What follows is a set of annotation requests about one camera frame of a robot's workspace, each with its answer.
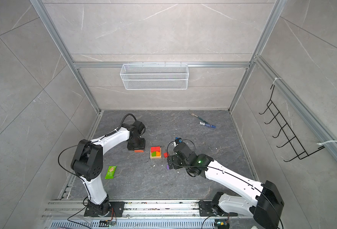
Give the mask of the red arch wood block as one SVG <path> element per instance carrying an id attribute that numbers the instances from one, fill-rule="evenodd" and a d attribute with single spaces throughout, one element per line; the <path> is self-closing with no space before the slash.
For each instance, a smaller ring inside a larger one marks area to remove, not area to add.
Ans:
<path id="1" fill-rule="evenodd" d="M 161 147 L 160 146 L 151 147 L 150 151 L 151 151 L 151 153 L 153 153 L 153 152 L 161 152 Z"/>

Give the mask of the natural wood block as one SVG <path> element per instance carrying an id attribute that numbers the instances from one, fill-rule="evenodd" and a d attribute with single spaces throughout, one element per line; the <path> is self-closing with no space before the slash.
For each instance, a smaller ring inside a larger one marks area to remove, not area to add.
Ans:
<path id="1" fill-rule="evenodd" d="M 150 152 L 150 158 L 151 158 L 151 159 L 158 159 L 158 158 L 161 158 L 161 156 L 155 156 L 155 157 L 152 157 L 152 156 L 151 156 L 151 152 Z"/>

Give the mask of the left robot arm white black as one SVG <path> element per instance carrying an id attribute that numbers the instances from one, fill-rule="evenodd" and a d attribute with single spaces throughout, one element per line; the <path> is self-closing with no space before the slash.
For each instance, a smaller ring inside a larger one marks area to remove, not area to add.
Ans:
<path id="1" fill-rule="evenodd" d="M 103 137 L 91 141 L 83 139 L 79 142 L 71 169 L 82 180 L 88 194 L 87 208 L 95 215 L 106 216 L 111 209 L 100 175 L 104 154 L 122 142 L 127 142 L 128 150 L 144 150 L 146 141 L 141 136 L 145 130 L 145 125 L 136 120 L 131 125 L 122 123 L 112 133 Z"/>

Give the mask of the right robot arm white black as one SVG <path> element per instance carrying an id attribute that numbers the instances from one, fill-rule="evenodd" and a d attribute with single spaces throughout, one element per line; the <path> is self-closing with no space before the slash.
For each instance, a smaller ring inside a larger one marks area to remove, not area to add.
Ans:
<path id="1" fill-rule="evenodd" d="M 281 215 L 285 203 L 274 183 L 252 180 L 226 168 L 209 155 L 198 155 L 184 139 L 176 138 L 173 144 L 173 154 L 165 153 L 168 169 L 185 169 L 191 177 L 215 181 L 239 195 L 236 198 L 218 192 L 211 201 L 211 209 L 216 215 L 237 213 L 253 217 L 265 229 L 284 228 Z"/>

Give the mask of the green snack wrapper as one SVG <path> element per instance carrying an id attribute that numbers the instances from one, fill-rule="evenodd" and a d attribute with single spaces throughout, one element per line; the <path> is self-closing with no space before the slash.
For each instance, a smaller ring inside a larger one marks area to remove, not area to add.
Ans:
<path id="1" fill-rule="evenodd" d="M 113 179 L 115 172 L 116 172 L 117 166 L 109 166 L 107 173 L 105 175 L 105 179 Z"/>

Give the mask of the blue marker pen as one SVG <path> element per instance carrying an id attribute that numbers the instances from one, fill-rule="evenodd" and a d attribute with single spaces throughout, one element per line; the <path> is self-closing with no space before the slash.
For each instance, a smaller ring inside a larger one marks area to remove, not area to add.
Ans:
<path id="1" fill-rule="evenodd" d="M 204 123 L 204 122 L 200 122 L 201 126 L 205 126 L 205 127 L 210 127 L 210 128 L 216 128 L 216 126 L 208 124 L 208 123 Z"/>

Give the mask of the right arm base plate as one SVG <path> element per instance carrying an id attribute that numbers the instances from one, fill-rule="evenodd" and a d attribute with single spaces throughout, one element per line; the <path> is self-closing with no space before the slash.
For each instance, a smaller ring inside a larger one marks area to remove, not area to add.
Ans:
<path id="1" fill-rule="evenodd" d="M 237 217 L 238 213 L 230 212 L 225 213 L 219 209 L 219 207 L 212 207 L 211 201 L 198 201 L 199 205 L 199 214 L 201 217 L 208 217 L 208 216 L 230 216 L 230 217 Z"/>

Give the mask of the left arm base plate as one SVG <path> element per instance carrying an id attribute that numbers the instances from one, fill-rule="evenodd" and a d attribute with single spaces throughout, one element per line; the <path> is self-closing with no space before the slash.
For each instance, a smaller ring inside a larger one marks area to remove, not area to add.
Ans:
<path id="1" fill-rule="evenodd" d="M 122 201 L 103 202 L 101 205 L 88 203 L 84 217 L 121 217 L 124 206 L 125 202 Z"/>

